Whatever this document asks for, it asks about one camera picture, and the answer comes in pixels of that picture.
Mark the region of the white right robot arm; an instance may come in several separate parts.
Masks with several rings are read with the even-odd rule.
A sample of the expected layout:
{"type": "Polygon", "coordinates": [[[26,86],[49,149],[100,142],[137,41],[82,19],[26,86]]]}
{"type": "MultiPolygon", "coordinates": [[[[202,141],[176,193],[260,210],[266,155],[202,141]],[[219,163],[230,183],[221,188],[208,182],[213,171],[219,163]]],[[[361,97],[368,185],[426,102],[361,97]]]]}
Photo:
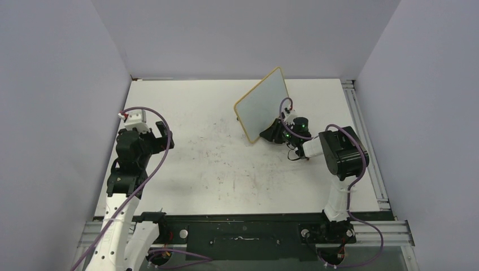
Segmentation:
{"type": "Polygon", "coordinates": [[[353,128],[325,130],[317,136],[309,131],[309,120],[295,117],[292,122],[276,119],[260,137],[276,144],[286,144],[297,160],[323,156],[333,175],[328,201],[318,226],[302,231],[304,241],[341,243],[354,237],[351,225],[351,196],[354,185],[364,176],[369,155],[353,128]]]}

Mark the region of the yellow framed whiteboard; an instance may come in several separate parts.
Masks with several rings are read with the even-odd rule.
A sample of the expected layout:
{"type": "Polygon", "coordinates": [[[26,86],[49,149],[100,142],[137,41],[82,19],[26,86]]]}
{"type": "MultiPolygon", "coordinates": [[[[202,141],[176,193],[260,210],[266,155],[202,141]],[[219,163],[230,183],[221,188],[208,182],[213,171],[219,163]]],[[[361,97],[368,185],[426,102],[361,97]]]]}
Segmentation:
{"type": "Polygon", "coordinates": [[[233,106],[249,143],[260,138],[280,115],[281,101],[289,97],[281,67],[276,67],[233,106]]]}

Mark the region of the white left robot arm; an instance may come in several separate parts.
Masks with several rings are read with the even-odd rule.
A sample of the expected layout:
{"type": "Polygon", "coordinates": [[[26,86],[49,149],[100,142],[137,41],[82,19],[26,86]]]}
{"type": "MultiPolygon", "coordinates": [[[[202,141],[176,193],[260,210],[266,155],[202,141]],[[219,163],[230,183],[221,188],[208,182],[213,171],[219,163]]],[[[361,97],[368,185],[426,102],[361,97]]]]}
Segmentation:
{"type": "Polygon", "coordinates": [[[116,137],[117,157],[107,179],[106,208],[102,228],[90,246],[92,258],[86,270],[135,270],[147,254],[149,246],[168,237],[161,212],[141,222],[139,231],[129,239],[129,227],[142,198],[142,191],[152,175],[146,171],[150,158],[174,147],[172,132],[164,121],[157,121],[160,137],[156,137],[144,121],[125,121],[116,137]]]}

